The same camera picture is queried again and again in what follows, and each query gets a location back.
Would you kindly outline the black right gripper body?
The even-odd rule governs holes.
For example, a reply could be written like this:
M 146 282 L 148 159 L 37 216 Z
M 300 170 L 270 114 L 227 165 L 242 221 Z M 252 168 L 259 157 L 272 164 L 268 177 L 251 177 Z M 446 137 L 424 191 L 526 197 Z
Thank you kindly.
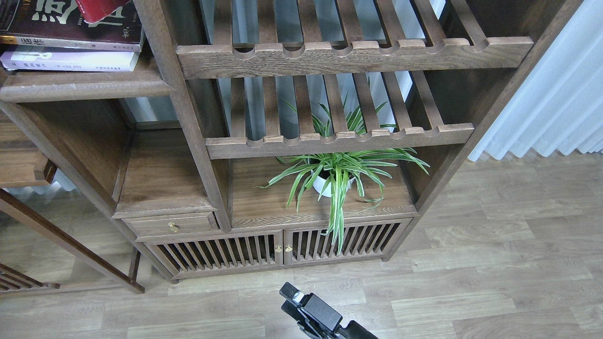
M 356 321 L 350 321 L 347 327 L 337 324 L 334 330 L 330 330 L 314 320 L 309 323 L 297 321 L 297 325 L 311 339 L 378 339 Z

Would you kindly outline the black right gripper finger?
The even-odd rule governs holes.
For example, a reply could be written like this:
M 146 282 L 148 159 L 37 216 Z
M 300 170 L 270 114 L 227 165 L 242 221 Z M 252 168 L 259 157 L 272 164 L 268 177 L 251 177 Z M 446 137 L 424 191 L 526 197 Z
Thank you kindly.
M 303 314 L 300 311 L 299 305 L 293 302 L 284 302 L 281 306 L 281 310 L 284 311 L 285 314 L 288 314 L 292 317 L 296 323 L 303 322 Z
M 334 327 L 340 324 L 342 320 L 342 315 L 317 295 L 313 293 L 304 294 L 288 282 L 280 288 L 279 293 L 286 299 L 286 302 L 293 302 L 299 305 L 304 322 L 309 323 L 311 320 L 314 320 L 326 328 L 334 330 Z

